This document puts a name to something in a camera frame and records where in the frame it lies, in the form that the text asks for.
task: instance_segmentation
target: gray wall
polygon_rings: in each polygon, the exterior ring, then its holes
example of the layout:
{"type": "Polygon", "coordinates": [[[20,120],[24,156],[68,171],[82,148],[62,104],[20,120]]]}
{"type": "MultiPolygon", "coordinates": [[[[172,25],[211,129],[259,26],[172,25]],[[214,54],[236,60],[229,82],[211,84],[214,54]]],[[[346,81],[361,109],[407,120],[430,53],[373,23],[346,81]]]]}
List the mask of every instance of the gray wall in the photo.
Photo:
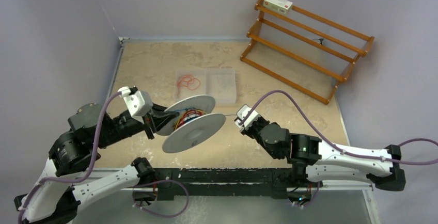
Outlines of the gray wall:
{"type": "Polygon", "coordinates": [[[0,222],[16,223],[67,118],[102,101],[118,38],[97,0],[0,0],[0,222]]]}
{"type": "MultiPolygon", "coordinates": [[[[118,36],[145,39],[242,39],[257,0],[101,0],[118,36]]],[[[345,0],[290,0],[334,19],[345,0]]],[[[303,20],[300,14],[294,18],[303,20]]],[[[325,26],[312,22],[322,30],[325,26]]]]}
{"type": "MultiPolygon", "coordinates": [[[[438,139],[436,0],[347,0],[337,21],[376,37],[337,92],[351,145],[381,148],[413,137],[438,139]]],[[[437,158],[438,149],[416,144],[402,152],[404,160],[426,161],[437,158]]],[[[438,166],[402,168],[405,191],[375,193],[383,223],[437,223],[438,166]]]]}

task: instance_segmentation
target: wooden shelf rail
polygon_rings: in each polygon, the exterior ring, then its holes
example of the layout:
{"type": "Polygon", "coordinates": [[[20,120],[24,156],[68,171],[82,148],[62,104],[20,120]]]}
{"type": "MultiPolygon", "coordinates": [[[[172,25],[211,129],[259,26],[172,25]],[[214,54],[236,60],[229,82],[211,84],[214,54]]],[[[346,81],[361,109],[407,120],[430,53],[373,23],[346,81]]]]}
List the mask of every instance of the wooden shelf rail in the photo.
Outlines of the wooden shelf rail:
{"type": "Polygon", "coordinates": [[[347,28],[347,27],[345,27],[345,26],[343,26],[341,24],[338,24],[338,23],[335,23],[335,22],[330,21],[328,19],[325,19],[325,18],[323,18],[323,17],[321,17],[319,15],[316,15],[314,13],[306,11],[306,10],[300,8],[300,7],[295,6],[295,5],[292,6],[292,10],[293,11],[299,12],[299,13],[305,15],[305,16],[308,16],[309,18],[318,20],[318,21],[320,21],[322,23],[325,23],[325,24],[327,24],[327,25],[329,25],[331,27],[334,27],[336,29],[340,29],[340,30],[342,30],[342,31],[344,31],[344,32],[346,32],[348,34],[351,34],[353,36],[356,36],[356,37],[364,40],[366,42],[365,45],[364,45],[364,48],[359,49],[359,48],[357,48],[357,47],[355,47],[355,46],[353,46],[351,44],[348,44],[348,43],[346,43],[344,41],[341,41],[341,40],[339,40],[337,38],[334,38],[334,37],[332,37],[332,36],[330,36],[328,34],[325,34],[325,33],[321,32],[321,31],[318,31],[318,30],[316,30],[316,29],[314,29],[312,27],[309,27],[309,26],[307,26],[305,24],[302,24],[302,23],[300,23],[300,22],[298,22],[296,20],[293,20],[293,19],[288,18],[288,17],[286,17],[284,15],[281,15],[279,13],[271,11],[271,10],[263,7],[262,2],[263,2],[263,0],[258,0],[256,5],[255,5],[255,7],[254,7],[254,9],[260,11],[260,13],[259,13],[259,16],[258,16],[256,22],[254,23],[254,25],[251,26],[251,28],[249,29],[249,31],[246,34],[247,37],[251,38],[251,42],[249,43],[248,47],[245,49],[245,51],[240,56],[240,60],[245,62],[245,63],[247,63],[247,64],[249,64],[249,65],[251,65],[251,66],[253,66],[254,68],[256,68],[256,69],[258,69],[258,70],[260,70],[260,71],[262,71],[262,72],[264,72],[264,73],[266,73],[266,74],[268,74],[268,75],[270,75],[270,76],[272,76],[272,77],[274,77],[276,79],[278,79],[279,81],[281,81],[281,82],[283,82],[283,83],[285,83],[285,84],[287,84],[287,85],[289,85],[289,86],[291,86],[291,87],[293,87],[293,88],[295,88],[295,89],[297,89],[297,90],[299,90],[299,91],[301,91],[301,92],[311,96],[312,98],[314,98],[314,99],[316,99],[316,100],[318,100],[318,101],[320,101],[320,102],[322,102],[324,104],[329,104],[330,100],[332,99],[332,97],[335,94],[335,92],[336,92],[337,88],[339,87],[339,85],[341,83],[344,83],[345,81],[347,81],[347,79],[349,78],[349,76],[350,76],[350,74],[351,74],[351,72],[352,72],[352,70],[353,70],[357,60],[360,57],[364,57],[364,56],[367,55],[367,53],[371,49],[372,43],[374,42],[374,37],[366,36],[366,35],[364,35],[364,34],[362,34],[360,32],[357,32],[357,31],[352,30],[350,28],[347,28]],[[310,39],[308,39],[308,38],[306,38],[306,37],[304,37],[304,36],[302,36],[302,35],[300,35],[298,33],[295,33],[295,32],[293,32],[293,31],[291,31],[289,29],[286,29],[286,28],[284,28],[284,27],[282,27],[282,26],[280,26],[278,24],[275,24],[275,23],[273,23],[273,22],[271,22],[269,20],[266,20],[264,18],[264,14],[265,13],[269,14],[269,15],[272,15],[274,17],[277,17],[277,18],[279,18],[281,20],[284,20],[284,21],[286,21],[286,22],[288,22],[288,23],[290,23],[292,25],[298,26],[299,28],[302,28],[302,29],[304,29],[304,30],[306,30],[308,32],[311,32],[311,33],[313,33],[315,35],[318,35],[318,36],[320,36],[322,38],[325,38],[325,39],[327,39],[329,41],[332,41],[332,42],[334,42],[334,43],[336,43],[338,45],[341,45],[341,46],[351,50],[351,51],[354,51],[356,53],[356,56],[354,58],[351,58],[351,57],[349,57],[347,55],[344,55],[344,54],[342,54],[342,53],[340,53],[340,52],[338,52],[336,50],[333,50],[333,49],[331,49],[329,47],[323,46],[320,43],[312,41],[312,40],[310,40],[310,39]],[[302,56],[299,56],[299,55],[297,55],[297,54],[295,54],[295,53],[293,53],[293,52],[291,52],[291,51],[289,51],[289,50],[287,50],[287,49],[285,49],[283,47],[280,47],[280,46],[278,46],[278,45],[276,45],[276,44],[274,44],[274,43],[272,43],[272,42],[270,42],[270,41],[268,41],[266,39],[261,38],[259,36],[259,34],[260,34],[260,30],[261,30],[262,24],[265,24],[267,26],[275,28],[275,29],[277,29],[277,30],[279,30],[279,31],[281,31],[283,33],[286,33],[286,34],[288,34],[288,35],[290,35],[290,36],[292,36],[294,38],[297,38],[297,39],[299,39],[299,40],[301,40],[301,41],[303,41],[303,42],[305,42],[307,44],[310,44],[310,45],[312,45],[314,47],[317,47],[317,48],[319,48],[319,49],[321,49],[321,50],[323,50],[323,51],[325,51],[325,52],[327,52],[327,53],[329,53],[331,55],[334,55],[334,56],[336,56],[336,57],[338,57],[338,58],[340,58],[342,60],[347,61],[349,64],[347,65],[347,67],[345,68],[345,70],[341,74],[336,74],[335,72],[332,72],[332,71],[324,68],[323,66],[320,66],[320,65],[318,65],[318,64],[316,64],[316,63],[314,63],[314,62],[312,62],[310,60],[307,60],[306,58],[304,58],[302,56]],[[255,62],[251,61],[250,59],[248,59],[248,57],[247,57],[248,53],[256,45],[257,42],[259,42],[259,43],[261,43],[263,45],[266,45],[266,46],[268,46],[268,47],[270,47],[270,48],[272,48],[274,50],[277,50],[277,51],[279,51],[279,52],[281,52],[281,53],[283,53],[283,54],[285,54],[285,55],[287,55],[287,56],[289,56],[289,57],[291,57],[291,58],[293,58],[293,59],[295,59],[295,60],[297,60],[297,61],[299,61],[299,62],[301,62],[301,63],[303,63],[303,64],[305,64],[307,66],[309,66],[309,67],[314,68],[315,70],[318,70],[318,71],[320,71],[320,72],[322,72],[322,73],[324,73],[324,74],[334,78],[336,80],[336,82],[335,82],[335,84],[333,86],[333,89],[332,89],[330,95],[327,98],[324,98],[324,97],[322,97],[322,96],[320,96],[320,95],[310,91],[309,89],[306,89],[306,88],[298,85],[297,83],[294,83],[294,82],[288,80],[287,78],[285,78],[285,77],[283,77],[283,76],[281,76],[281,75],[279,75],[279,74],[277,74],[277,73],[275,73],[275,72],[273,72],[273,71],[271,71],[271,70],[269,70],[269,69],[267,69],[267,68],[265,68],[265,67],[263,67],[263,66],[261,66],[261,65],[259,65],[257,63],[255,63],[255,62]]]}

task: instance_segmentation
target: table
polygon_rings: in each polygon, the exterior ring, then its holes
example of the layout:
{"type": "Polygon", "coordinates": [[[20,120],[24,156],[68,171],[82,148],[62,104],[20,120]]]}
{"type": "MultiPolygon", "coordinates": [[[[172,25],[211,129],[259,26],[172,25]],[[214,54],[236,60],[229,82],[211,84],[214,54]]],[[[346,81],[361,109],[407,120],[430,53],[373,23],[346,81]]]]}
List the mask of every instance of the table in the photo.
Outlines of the table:
{"type": "MultiPolygon", "coordinates": [[[[291,45],[299,46],[306,58],[323,60],[320,50],[310,45],[291,45]]],[[[338,144],[348,144],[336,100],[333,99],[326,106],[239,61],[246,46],[245,42],[129,42],[125,46],[112,92],[123,86],[135,85],[140,90],[149,92],[155,103],[170,106],[175,102],[177,69],[234,68],[237,102],[218,105],[213,110],[214,113],[235,114],[243,104],[252,106],[266,92],[280,89],[296,99],[310,120],[328,139],[338,144]]],[[[330,90],[327,76],[267,47],[260,45],[254,48],[251,58],[265,67],[275,68],[279,74],[290,77],[294,82],[299,82],[315,92],[330,90]]],[[[116,99],[109,106],[108,112],[111,117],[115,117],[124,110],[124,102],[116,99]]],[[[290,132],[316,135],[284,95],[277,93],[268,97],[257,111],[290,132]]],[[[242,136],[233,119],[233,116],[227,117],[224,126],[207,141],[176,154],[162,151],[161,146],[166,138],[164,136],[156,135],[154,140],[148,140],[145,133],[134,135],[100,150],[102,158],[97,161],[96,167],[124,167],[139,156],[149,159],[153,167],[290,167],[285,160],[272,159],[254,140],[242,136]]]]}
{"type": "MultiPolygon", "coordinates": [[[[159,201],[148,209],[174,214],[185,197],[159,201]]],[[[130,190],[121,190],[79,213],[73,224],[240,224],[240,223],[336,223],[374,224],[361,190],[324,190],[308,208],[291,207],[288,200],[269,197],[191,197],[187,210],[175,218],[159,218],[132,207],[130,190]]]]}

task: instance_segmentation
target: clear plastic container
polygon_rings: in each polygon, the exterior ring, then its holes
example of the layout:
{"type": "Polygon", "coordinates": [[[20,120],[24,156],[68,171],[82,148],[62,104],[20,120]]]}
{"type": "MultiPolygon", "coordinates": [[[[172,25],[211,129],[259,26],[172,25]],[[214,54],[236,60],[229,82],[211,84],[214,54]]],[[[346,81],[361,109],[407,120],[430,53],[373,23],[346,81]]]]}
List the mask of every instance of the clear plastic container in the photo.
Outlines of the clear plastic container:
{"type": "Polygon", "coordinates": [[[178,69],[175,80],[175,101],[207,94],[217,104],[236,103],[236,72],[233,68],[178,69]]]}

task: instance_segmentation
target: white box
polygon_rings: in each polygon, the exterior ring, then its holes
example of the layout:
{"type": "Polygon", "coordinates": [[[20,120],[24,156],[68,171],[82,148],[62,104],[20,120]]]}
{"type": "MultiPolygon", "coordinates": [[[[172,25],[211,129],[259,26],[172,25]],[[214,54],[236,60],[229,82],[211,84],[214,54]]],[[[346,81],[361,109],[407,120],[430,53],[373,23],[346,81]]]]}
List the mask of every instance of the white box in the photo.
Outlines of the white box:
{"type": "Polygon", "coordinates": [[[236,72],[233,68],[178,69],[175,80],[175,101],[199,94],[214,97],[216,104],[235,104],[237,99],[236,72]],[[178,86],[178,81],[184,76],[188,81],[193,79],[189,87],[178,86]]]}
{"type": "Polygon", "coordinates": [[[287,15],[292,7],[292,2],[288,0],[264,0],[263,6],[280,14],[287,15]]]}

